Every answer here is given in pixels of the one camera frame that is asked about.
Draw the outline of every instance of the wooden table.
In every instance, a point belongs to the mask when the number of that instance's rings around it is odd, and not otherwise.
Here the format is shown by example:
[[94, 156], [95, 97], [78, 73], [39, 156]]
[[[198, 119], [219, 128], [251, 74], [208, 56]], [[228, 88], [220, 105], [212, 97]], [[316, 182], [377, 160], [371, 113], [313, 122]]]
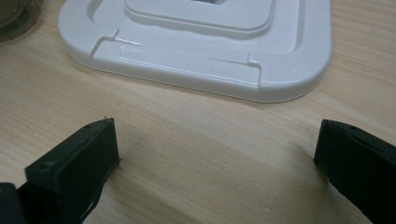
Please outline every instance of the wooden table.
[[370, 223], [313, 163], [322, 119], [396, 145], [396, 1], [333, 0], [319, 85], [259, 104], [92, 70], [66, 52], [64, 1], [0, 45], [0, 181], [83, 125], [116, 120], [120, 167], [85, 223]]

